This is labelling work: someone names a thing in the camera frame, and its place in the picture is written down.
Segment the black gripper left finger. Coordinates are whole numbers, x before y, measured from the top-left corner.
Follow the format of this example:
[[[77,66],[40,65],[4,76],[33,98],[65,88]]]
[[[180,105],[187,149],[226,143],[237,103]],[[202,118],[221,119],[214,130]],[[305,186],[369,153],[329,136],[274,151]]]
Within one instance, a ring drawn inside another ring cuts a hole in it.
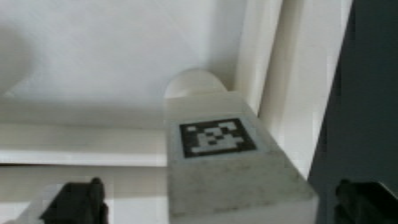
[[[106,185],[100,178],[68,182],[40,216],[45,224],[109,224]]]

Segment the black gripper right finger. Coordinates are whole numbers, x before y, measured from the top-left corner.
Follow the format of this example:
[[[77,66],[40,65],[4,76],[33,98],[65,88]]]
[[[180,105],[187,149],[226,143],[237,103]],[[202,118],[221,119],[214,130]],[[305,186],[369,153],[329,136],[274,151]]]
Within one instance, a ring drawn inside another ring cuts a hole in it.
[[[398,224],[398,196],[381,182],[344,179],[337,199],[335,224]]]

